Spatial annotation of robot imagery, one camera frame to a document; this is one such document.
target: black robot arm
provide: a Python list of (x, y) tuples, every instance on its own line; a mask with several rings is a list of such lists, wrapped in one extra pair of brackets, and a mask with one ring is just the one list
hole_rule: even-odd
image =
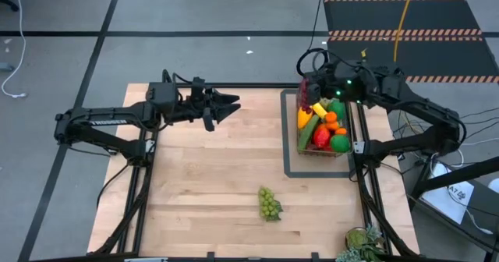
[[(123, 108), (74, 108), (57, 114), (54, 138), (60, 144), (86, 142), (110, 152), (120, 152), (132, 165), (144, 165), (149, 148), (142, 140), (124, 140), (95, 129), (95, 126), (134, 125), (147, 131), (162, 130), (176, 122), (203, 119), (207, 131), (240, 108), (239, 96), (220, 94), (199, 77), (190, 83), (191, 95), (180, 94), (175, 78), (163, 71), (161, 83), (150, 83), (146, 100)], [(164, 125), (160, 128), (161, 117)]]
[(458, 113), (412, 92), (400, 69), (372, 68), (365, 60), (338, 60), (325, 64), (316, 72), (306, 73), (305, 78), (310, 105), (316, 104), (321, 97), (336, 97), (368, 108), (378, 105), (387, 112), (405, 111), (432, 125), (421, 134), (397, 140), (354, 143), (355, 152), (361, 154), (368, 165), (378, 167), (389, 154), (424, 149), (445, 155), (459, 148), (461, 121)]

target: gray tape outline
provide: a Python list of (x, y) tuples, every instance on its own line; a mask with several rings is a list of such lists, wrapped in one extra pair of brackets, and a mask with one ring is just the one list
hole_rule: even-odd
[(288, 111), (286, 108), (286, 94), (296, 94), (297, 89), (283, 90), (281, 92), (281, 126), (282, 126), (282, 162), (284, 173), (289, 178), (348, 178), (350, 173), (355, 171), (353, 157), (348, 154), (349, 172), (292, 172), (289, 160), (288, 143)]

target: paper sign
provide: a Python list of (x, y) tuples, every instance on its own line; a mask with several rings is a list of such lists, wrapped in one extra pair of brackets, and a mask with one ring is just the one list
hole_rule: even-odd
[[(448, 172), (451, 172), (451, 170), (447, 169), (443, 164), (437, 164), (430, 177), (437, 177)], [(439, 210), (442, 214), (445, 214), (456, 223), (461, 224), (466, 212), (466, 207), (468, 207), (469, 199), (471, 199), (473, 189), (473, 185), (468, 182), (460, 182), (452, 184), (448, 189), (443, 187), (425, 192), (421, 198)]]

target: green grapes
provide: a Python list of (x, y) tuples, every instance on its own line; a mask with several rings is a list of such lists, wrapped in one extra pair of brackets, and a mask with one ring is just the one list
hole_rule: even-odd
[(279, 221), (279, 213), (282, 212), (281, 203), (274, 199), (274, 193), (267, 187), (258, 190), (260, 203), (260, 217), (266, 221)]

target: red bell pepper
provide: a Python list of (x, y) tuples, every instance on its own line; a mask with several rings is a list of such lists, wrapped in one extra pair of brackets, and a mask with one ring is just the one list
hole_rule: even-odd
[(331, 133), (326, 128), (325, 124), (320, 124), (313, 133), (313, 143), (318, 148), (324, 148), (329, 145), (331, 140)]

